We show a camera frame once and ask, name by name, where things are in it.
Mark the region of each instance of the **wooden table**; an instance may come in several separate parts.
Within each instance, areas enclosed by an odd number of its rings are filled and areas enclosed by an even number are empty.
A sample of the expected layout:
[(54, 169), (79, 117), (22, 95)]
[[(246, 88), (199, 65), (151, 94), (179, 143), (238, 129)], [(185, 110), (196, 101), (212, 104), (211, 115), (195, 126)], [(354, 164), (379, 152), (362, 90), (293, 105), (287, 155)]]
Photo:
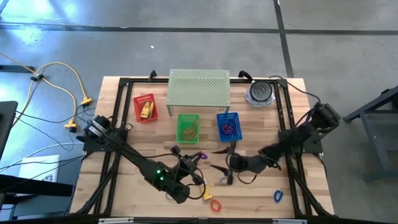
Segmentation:
[[(112, 115), (119, 78), (104, 77), (95, 114), (105, 117)], [(301, 90), (305, 90), (303, 79), (290, 78), (289, 82)], [(243, 140), (237, 143), (236, 152), (248, 156), (257, 154), (257, 150), (267, 144), (277, 142), (277, 132), (280, 129), (276, 103), (267, 108), (252, 108), (247, 104), (244, 92), (249, 86), (249, 84), (231, 84), (230, 109), (231, 112), (239, 113), (243, 132)], [(199, 168), (203, 171), (211, 187), (211, 194), (222, 203), (223, 208), (216, 213), (210, 209), (210, 201), (187, 199), (185, 203), (178, 205), (174, 201), (168, 200), (165, 192), (158, 192), (149, 185), (140, 175), (138, 168), (122, 157), (111, 212), (113, 217), (294, 217), (284, 158), (280, 160), (281, 171), (266, 168), (250, 185), (240, 183), (237, 178), (234, 178), (234, 184), (231, 186), (221, 185), (220, 179), (223, 174), (209, 165), (225, 166), (225, 155), (211, 154), (211, 152), (222, 150), (228, 146), (228, 143), (219, 142), (218, 138), (216, 114), (222, 113), (222, 111), (219, 108), (175, 108), (175, 114), (199, 114), (201, 126), (198, 144), (178, 144), (175, 141), (177, 116), (170, 117), (165, 105), (167, 83), (135, 83), (132, 88), (133, 97), (148, 93), (153, 93), (155, 96), (159, 114), (158, 121), (147, 124), (137, 123), (131, 99), (127, 121), (134, 126), (134, 129), (129, 132), (127, 143), (145, 156), (168, 153), (174, 145), (181, 148), (182, 154), (193, 154), (198, 151), (207, 153), (209, 158), (200, 161)], [(298, 121), (310, 109), (308, 98), (294, 88), (289, 88), (289, 94), (294, 118)], [(282, 104), (284, 114), (287, 114), (284, 100), (282, 100)], [(285, 123), (289, 127), (287, 117), (285, 117)], [(97, 187), (103, 157), (103, 152), (94, 152), (83, 161), (71, 212), (81, 208)], [(177, 163), (174, 157), (161, 157), (159, 161), (168, 166), (174, 166)], [(333, 213), (328, 183), (321, 162), (314, 155), (304, 154), (303, 164), (309, 189), (324, 208)], [(253, 173), (243, 172), (240, 177), (245, 181), (250, 181)], [(182, 182), (188, 184), (191, 182), (191, 178), (186, 177)], [(273, 199), (273, 194), (277, 189), (281, 189), (284, 193), (284, 197), (279, 203), (275, 203)], [(300, 208), (304, 211), (302, 193), (298, 186), (297, 189)], [(199, 187), (191, 187), (191, 196), (196, 197), (200, 194)], [(108, 188), (104, 191), (102, 209), (105, 207), (107, 195)]]

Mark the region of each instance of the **red bin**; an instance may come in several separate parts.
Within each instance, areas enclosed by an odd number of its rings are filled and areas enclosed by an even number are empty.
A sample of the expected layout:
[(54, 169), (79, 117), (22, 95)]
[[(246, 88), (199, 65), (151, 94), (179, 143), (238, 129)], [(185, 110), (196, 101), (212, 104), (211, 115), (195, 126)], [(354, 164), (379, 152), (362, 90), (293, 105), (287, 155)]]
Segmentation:
[[(134, 100), (134, 110), (136, 111), (137, 122), (148, 123), (149, 121), (157, 120), (157, 109), (156, 109), (155, 97), (152, 93), (148, 94), (148, 95), (134, 97), (133, 100)], [(147, 101), (154, 102), (154, 109), (152, 110), (152, 116), (148, 119), (145, 119), (145, 118), (141, 118), (140, 115), (141, 115), (142, 108), (144, 107), (144, 103)]]

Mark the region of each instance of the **table leg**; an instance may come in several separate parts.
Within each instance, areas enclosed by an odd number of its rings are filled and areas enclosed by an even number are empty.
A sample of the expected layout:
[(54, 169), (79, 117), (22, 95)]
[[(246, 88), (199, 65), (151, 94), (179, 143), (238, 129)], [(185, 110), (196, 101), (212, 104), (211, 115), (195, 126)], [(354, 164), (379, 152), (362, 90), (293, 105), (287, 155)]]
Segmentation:
[(167, 105), (167, 111), (169, 112), (169, 116), (173, 116), (173, 106)]

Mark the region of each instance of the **yellow object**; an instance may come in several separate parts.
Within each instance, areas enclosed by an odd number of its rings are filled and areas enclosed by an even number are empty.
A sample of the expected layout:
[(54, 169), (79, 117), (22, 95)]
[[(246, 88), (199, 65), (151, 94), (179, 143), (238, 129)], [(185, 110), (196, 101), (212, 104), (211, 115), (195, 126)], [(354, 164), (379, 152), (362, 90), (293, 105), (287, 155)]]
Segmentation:
[(144, 107), (142, 108), (141, 115), (140, 115), (141, 118), (148, 118), (149, 117), (151, 104), (152, 103), (149, 102), (149, 101), (144, 103)]
[(70, 120), (69, 123), (65, 125), (65, 128), (77, 128), (77, 124), (74, 121)]
[(82, 105), (89, 105), (92, 101), (93, 101), (93, 99), (88, 98), (88, 97), (84, 97), (83, 101), (81, 102), (81, 104)]
[(184, 140), (192, 141), (192, 140), (196, 139), (198, 136), (197, 127), (198, 127), (198, 120), (196, 119), (193, 121), (193, 124), (189, 128), (187, 128), (183, 131), (182, 137), (184, 138)]
[(152, 117), (152, 112), (154, 110), (154, 102), (150, 103), (150, 107), (149, 107), (149, 114), (148, 114), (148, 118)]
[[(204, 199), (204, 200), (209, 200), (209, 199), (213, 198), (213, 196), (212, 196), (211, 193), (210, 193), (210, 186), (207, 184), (206, 178), (203, 178), (203, 181), (205, 182), (205, 185), (206, 185), (206, 192), (205, 192), (205, 194), (203, 195), (203, 199)], [(201, 190), (203, 191), (204, 188), (205, 188), (205, 186), (201, 185), (200, 188), (201, 188)]]

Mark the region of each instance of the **orange ring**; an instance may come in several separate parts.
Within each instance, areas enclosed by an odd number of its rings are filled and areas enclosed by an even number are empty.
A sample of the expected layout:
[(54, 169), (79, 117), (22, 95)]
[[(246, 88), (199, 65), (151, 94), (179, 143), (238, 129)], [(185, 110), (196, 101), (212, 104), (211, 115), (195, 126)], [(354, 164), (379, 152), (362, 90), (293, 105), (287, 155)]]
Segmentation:
[(222, 208), (222, 207), (223, 207), (223, 206), (221, 205), (221, 203), (220, 203), (217, 199), (211, 200), (210, 208), (211, 208), (213, 211), (219, 212), (219, 211), (221, 211), (221, 208)]

